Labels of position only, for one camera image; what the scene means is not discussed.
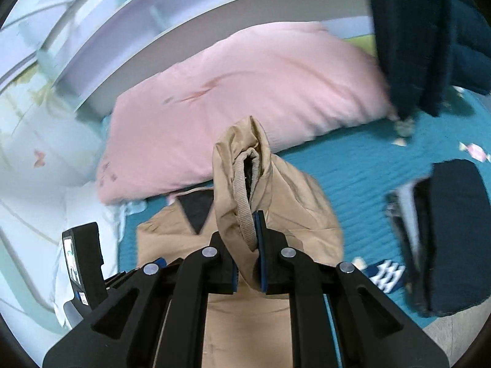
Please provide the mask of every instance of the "dark puffer jacket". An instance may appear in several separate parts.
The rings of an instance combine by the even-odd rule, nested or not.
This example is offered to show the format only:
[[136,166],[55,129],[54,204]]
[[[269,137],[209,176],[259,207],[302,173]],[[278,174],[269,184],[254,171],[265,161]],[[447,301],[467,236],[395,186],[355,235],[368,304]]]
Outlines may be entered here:
[[450,85],[491,90],[491,28],[473,0],[371,0],[377,53],[399,117],[438,116]]

